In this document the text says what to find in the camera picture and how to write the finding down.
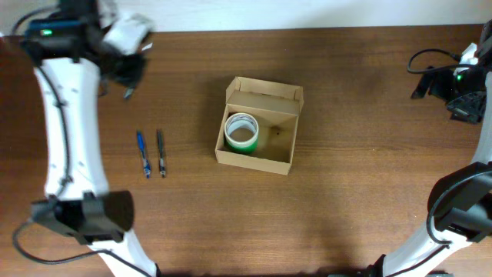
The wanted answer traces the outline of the beige masking tape roll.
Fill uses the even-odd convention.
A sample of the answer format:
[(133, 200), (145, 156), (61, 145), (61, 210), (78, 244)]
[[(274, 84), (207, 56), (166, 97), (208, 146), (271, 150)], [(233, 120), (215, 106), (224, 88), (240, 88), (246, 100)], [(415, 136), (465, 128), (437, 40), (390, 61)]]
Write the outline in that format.
[(253, 115), (248, 113), (234, 113), (225, 123), (224, 135), (236, 141), (244, 142), (259, 137), (259, 124)]

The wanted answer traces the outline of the cardboard box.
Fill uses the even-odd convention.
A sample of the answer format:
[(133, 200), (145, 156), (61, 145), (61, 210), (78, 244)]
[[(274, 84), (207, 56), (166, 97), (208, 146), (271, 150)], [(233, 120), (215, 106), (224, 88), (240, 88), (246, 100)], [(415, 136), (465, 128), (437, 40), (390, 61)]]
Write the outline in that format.
[[(287, 175), (294, 157), (304, 90), (298, 85), (236, 77), (225, 91), (225, 108), (215, 156), (219, 163)], [(258, 147), (249, 154), (232, 152), (224, 126), (234, 113), (253, 115), (259, 124)]]

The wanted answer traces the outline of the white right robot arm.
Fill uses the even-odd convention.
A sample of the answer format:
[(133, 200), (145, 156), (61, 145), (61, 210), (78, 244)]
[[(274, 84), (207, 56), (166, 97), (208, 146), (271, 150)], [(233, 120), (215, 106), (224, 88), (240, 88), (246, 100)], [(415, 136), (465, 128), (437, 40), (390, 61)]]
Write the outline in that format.
[(417, 71), (421, 80), (411, 97), (433, 95), (444, 101), (453, 120), (480, 123), (474, 157), (437, 181), (423, 225), (362, 276), (433, 276), (453, 253), (491, 235), (491, 23), (484, 25), (477, 44), (449, 57), (453, 65)]

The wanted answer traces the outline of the grey clear pen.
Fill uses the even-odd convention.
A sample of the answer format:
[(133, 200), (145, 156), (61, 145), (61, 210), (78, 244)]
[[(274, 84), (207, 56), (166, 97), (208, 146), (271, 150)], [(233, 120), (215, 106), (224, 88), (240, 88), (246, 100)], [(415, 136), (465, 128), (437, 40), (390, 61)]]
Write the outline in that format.
[(161, 177), (164, 178), (166, 176), (165, 151), (164, 151), (164, 140), (160, 129), (157, 130), (156, 137), (157, 137), (158, 153), (159, 153), (159, 172), (161, 174)]

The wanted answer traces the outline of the green tape roll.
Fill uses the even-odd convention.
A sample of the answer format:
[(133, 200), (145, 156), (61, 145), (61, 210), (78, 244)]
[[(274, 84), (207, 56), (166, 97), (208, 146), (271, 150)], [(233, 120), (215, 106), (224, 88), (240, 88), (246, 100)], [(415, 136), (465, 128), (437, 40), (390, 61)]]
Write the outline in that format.
[(225, 144), (232, 152), (249, 155), (258, 147), (258, 138), (252, 138), (244, 142), (239, 142), (230, 137), (226, 137)]

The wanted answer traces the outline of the blue pen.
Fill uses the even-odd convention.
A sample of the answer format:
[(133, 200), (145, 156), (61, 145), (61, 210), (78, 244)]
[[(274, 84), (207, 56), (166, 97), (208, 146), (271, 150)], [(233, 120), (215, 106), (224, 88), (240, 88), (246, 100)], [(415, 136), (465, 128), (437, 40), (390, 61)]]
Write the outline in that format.
[(136, 132), (137, 140), (138, 140), (138, 148), (141, 153), (143, 172), (147, 179), (151, 177), (151, 165), (148, 161), (147, 149), (145, 144), (144, 136), (141, 131)]

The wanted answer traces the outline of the black pen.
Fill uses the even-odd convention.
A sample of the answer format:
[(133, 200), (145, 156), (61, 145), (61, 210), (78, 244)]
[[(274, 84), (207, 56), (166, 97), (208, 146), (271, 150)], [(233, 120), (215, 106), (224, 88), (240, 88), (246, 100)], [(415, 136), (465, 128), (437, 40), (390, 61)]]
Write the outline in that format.
[(134, 93), (134, 90), (135, 90), (134, 88), (127, 88), (124, 93), (124, 99), (130, 99), (130, 97)]

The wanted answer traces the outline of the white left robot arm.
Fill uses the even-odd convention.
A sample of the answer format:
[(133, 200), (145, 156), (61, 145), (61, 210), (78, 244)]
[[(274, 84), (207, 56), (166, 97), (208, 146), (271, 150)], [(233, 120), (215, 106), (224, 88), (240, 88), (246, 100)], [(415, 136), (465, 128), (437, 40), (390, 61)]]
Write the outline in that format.
[(139, 47), (152, 29), (139, 14), (103, 28), (94, 12), (59, 12), (32, 21), (22, 40), (42, 91), (48, 140), (45, 198), (32, 203), (28, 223), (87, 246), (116, 276), (158, 276), (160, 269), (133, 229), (131, 193), (109, 188), (99, 142), (99, 87), (111, 79), (135, 89), (145, 66)]

